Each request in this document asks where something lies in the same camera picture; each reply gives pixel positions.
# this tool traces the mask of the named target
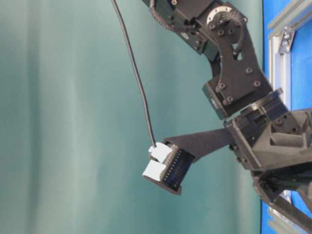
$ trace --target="black cable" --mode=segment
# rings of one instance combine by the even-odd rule
[[[153,18],[165,29],[176,33],[187,33],[195,29],[195,25],[174,25],[169,24],[157,11],[156,0],[150,0],[150,11]]]
[[[238,11],[232,10],[222,15],[221,22],[228,22],[230,20],[234,20],[242,28],[237,47],[234,49],[234,52],[233,52],[234,55],[238,55],[245,43],[245,39],[247,35],[247,26],[246,26],[245,19],[243,18],[241,13],[239,13]]]
[[[112,4],[113,4],[114,9],[116,11],[116,14],[118,16],[118,19],[119,19],[119,22],[120,22],[120,25],[121,25],[121,28],[122,28],[123,35],[125,37],[125,41],[126,41],[126,44],[127,44],[127,49],[128,49],[128,52],[129,52],[129,56],[130,56],[130,60],[131,60],[131,63],[132,63],[133,71],[135,73],[137,84],[138,84],[138,88],[140,90],[140,93],[141,93],[141,96],[142,96],[142,100],[143,100],[143,105],[144,105],[144,110],[145,110],[145,118],[146,118],[148,130],[149,130],[151,142],[152,142],[153,147],[155,148],[156,147],[156,142],[155,142],[154,133],[153,133],[153,129],[152,129],[150,113],[149,113],[149,110],[148,110],[148,105],[147,105],[147,101],[146,101],[146,96],[145,96],[145,92],[144,92],[144,89],[143,89],[143,85],[142,85],[142,82],[141,82],[141,78],[140,78],[140,75],[139,75],[138,70],[137,70],[136,60],[135,60],[135,57],[133,55],[132,47],[131,47],[131,44],[130,44],[130,41],[129,41],[129,36],[128,36],[128,33],[127,33],[127,29],[126,29],[125,23],[123,21],[122,15],[121,15],[121,13],[119,11],[119,8],[117,6],[116,0],[112,0]]]

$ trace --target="bolt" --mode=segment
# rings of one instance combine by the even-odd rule
[[[291,38],[291,36],[289,35],[289,33],[284,33],[284,39],[285,40],[289,40]]]
[[[210,30],[214,30],[215,29],[215,24],[214,23],[209,24],[209,28],[210,28]]]
[[[253,69],[251,67],[246,69],[246,74],[251,74],[253,72]]]
[[[278,120],[276,121],[276,124],[277,124],[277,125],[282,125],[282,124],[283,124],[283,121],[282,121],[281,119],[278,119]]]
[[[231,103],[231,102],[233,101],[233,97],[228,96],[228,97],[226,98],[226,100],[227,100],[229,103]]]
[[[253,85],[254,87],[259,87],[261,85],[261,82],[257,80],[253,83]]]
[[[220,83],[219,87],[220,87],[220,90],[223,90],[223,89],[225,89],[226,85],[224,83]]]
[[[282,46],[288,46],[288,41],[286,41],[286,40],[284,40],[284,41],[282,41]]]
[[[220,29],[219,31],[218,31],[218,35],[221,37],[221,36],[223,36],[224,35],[224,31],[222,30],[222,29]]]

